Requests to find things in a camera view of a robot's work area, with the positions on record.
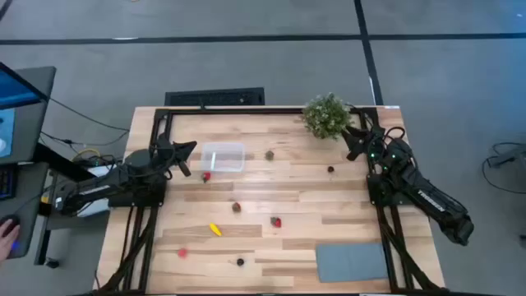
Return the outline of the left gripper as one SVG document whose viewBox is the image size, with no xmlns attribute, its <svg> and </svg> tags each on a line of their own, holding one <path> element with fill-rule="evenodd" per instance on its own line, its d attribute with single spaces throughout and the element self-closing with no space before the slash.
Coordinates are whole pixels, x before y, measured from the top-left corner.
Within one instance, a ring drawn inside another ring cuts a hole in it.
<svg viewBox="0 0 526 296">
<path fill-rule="evenodd" d="M 156 150 L 161 163 L 158 171 L 165 173 L 170 167 L 178 166 L 185 177 L 190 177 L 191 171 L 187 166 L 187 160 L 195 148 L 195 141 L 176 143 L 170 141 L 165 133 L 161 133 L 156 142 Z"/>
</svg>

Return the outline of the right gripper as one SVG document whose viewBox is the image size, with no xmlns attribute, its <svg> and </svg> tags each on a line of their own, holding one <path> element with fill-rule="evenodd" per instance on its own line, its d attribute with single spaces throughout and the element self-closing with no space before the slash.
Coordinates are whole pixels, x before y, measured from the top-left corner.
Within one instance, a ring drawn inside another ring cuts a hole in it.
<svg viewBox="0 0 526 296">
<path fill-rule="evenodd" d="M 341 132 L 348 147 L 346 158 L 354 161 L 360 154 L 378 159 L 382 154 L 385 129 L 373 126 L 370 130 L 355 127 L 345 127 Z"/>
</svg>

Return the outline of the clear plastic tupperware container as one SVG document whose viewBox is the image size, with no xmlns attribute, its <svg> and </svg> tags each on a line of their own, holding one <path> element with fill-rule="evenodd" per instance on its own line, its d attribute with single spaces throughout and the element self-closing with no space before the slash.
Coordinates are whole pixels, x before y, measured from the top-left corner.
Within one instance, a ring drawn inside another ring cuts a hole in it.
<svg viewBox="0 0 526 296">
<path fill-rule="evenodd" d="M 202 146 L 201 167 L 205 171 L 238 173 L 245 163 L 245 146 L 240 142 L 207 142 Z"/>
</svg>

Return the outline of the green potted artificial plant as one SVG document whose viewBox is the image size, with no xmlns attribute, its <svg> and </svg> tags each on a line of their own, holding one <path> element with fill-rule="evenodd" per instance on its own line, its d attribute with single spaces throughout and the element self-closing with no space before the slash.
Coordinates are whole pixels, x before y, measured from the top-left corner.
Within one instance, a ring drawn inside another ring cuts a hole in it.
<svg viewBox="0 0 526 296">
<path fill-rule="evenodd" d="M 302 110 L 305 128 L 319 139 L 336 140 L 350 125 L 349 108 L 334 93 L 319 95 Z"/>
</svg>

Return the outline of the black floor grate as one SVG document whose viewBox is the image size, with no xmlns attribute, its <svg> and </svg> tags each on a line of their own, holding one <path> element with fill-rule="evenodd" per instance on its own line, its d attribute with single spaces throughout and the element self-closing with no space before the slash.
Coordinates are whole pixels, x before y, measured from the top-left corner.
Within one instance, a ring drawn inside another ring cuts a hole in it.
<svg viewBox="0 0 526 296">
<path fill-rule="evenodd" d="M 265 105 L 263 87 L 166 92 L 165 106 Z"/>
</svg>

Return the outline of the white box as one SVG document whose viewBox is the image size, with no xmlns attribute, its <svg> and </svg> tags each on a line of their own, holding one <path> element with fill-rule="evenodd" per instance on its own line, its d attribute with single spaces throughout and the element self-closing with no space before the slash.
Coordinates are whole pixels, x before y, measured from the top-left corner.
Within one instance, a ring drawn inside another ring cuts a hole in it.
<svg viewBox="0 0 526 296">
<path fill-rule="evenodd" d="M 105 177 L 115 167 L 112 165 L 103 165 L 94 168 L 89 168 L 88 171 L 94 174 L 96 177 Z M 83 206 L 77 213 L 76 216 L 80 218 L 97 215 L 99 213 L 109 211 L 108 200 L 101 199 L 93 202 L 89 202 Z"/>
</svg>

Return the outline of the grey cloth mat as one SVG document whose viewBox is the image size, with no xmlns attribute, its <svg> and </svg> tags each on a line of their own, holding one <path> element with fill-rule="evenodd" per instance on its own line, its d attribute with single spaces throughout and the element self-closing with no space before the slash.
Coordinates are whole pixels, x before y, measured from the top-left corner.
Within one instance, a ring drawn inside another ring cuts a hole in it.
<svg viewBox="0 0 526 296">
<path fill-rule="evenodd" d="M 379 243 L 324 243 L 316 246 L 321 283 L 385 280 L 383 247 Z"/>
</svg>

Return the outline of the grey side desk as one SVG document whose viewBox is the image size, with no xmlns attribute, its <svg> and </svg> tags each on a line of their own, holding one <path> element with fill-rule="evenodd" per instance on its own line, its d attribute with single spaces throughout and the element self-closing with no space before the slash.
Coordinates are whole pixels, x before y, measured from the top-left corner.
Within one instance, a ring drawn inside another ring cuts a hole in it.
<svg viewBox="0 0 526 296">
<path fill-rule="evenodd" d="M 49 96 L 53 88 L 55 67 L 34 67 L 13 70 L 31 85 Z M 48 102 L 21 106 L 15 109 L 15 128 L 12 153 L 0 158 L 0 166 L 18 166 L 16 192 L 10 199 L 0 201 L 0 218 L 17 215 L 21 223 L 20 232 L 12 245 L 7 259 L 24 257 L 30 247 L 31 238 L 39 212 L 40 198 L 45 191 L 44 181 L 49 165 L 33 160 L 35 148 L 39 143 L 40 132 Z"/>
</svg>

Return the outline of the grey floor device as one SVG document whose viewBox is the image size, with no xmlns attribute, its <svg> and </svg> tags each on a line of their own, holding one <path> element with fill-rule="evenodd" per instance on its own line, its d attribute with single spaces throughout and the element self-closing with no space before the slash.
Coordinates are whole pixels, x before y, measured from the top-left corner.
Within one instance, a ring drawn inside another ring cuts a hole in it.
<svg viewBox="0 0 526 296">
<path fill-rule="evenodd" d="M 514 161 L 519 161 L 526 168 L 526 146 L 519 146 L 502 155 L 491 157 L 489 159 L 489 166 L 497 168 L 505 163 Z"/>
</svg>

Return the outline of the computer monitor blue screen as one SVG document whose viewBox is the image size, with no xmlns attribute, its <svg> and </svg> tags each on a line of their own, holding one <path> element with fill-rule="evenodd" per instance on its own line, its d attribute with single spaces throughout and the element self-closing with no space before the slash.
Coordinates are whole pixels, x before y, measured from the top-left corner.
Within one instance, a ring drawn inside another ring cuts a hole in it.
<svg viewBox="0 0 526 296">
<path fill-rule="evenodd" d="M 0 62 L 0 109 L 48 102 L 48 96 Z"/>
</svg>

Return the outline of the small light blue display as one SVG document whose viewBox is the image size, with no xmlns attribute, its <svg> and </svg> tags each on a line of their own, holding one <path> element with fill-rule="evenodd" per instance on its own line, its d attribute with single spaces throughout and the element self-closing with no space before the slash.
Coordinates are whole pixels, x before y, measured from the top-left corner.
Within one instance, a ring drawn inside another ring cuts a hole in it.
<svg viewBox="0 0 526 296">
<path fill-rule="evenodd" d="M 15 128 L 15 109 L 0 110 L 0 158 L 12 153 Z"/>
</svg>

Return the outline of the black keyboard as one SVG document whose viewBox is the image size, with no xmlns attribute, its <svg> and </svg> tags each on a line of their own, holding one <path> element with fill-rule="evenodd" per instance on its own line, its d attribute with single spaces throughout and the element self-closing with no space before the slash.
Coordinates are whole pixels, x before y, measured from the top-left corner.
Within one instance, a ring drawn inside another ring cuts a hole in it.
<svg viewBox="0 0 526 296">
<path fill-rule="evenodd" d="M 15 196 L 17 173 L 18 166 L 16 164 L 0 166 L 0 201 Z"/>
</svg>

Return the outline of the black computer mouse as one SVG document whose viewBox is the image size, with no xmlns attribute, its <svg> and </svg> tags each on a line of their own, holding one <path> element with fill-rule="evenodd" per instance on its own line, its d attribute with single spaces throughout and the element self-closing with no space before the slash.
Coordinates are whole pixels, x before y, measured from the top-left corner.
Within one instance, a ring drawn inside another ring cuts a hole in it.
<svg viewBox="0 0 526 296">
<path fill-rule="evenodd" d="M 3 231 L 0 233 L 0 236 L 5 238 L 20 223 L 21 220 L 17 215 L 3 216 L 0 218 L 0 228 L 3 229 Z"/>
</svg>

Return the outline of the person's hand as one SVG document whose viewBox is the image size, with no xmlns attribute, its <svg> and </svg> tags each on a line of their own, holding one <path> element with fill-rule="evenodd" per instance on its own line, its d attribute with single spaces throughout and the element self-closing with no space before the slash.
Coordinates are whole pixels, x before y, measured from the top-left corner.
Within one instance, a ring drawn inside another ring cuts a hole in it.
<svg viewBox="0 0 526 296">
<path fill-rule="evenodd" d="M 9 234 L 2 237 L 0 234 L 0 264 L 3 263 L 9 253 L 11 252 L 12 245 L 16 241 L 20 232 L 20 226 L 17 225 Z"/>
</svg>

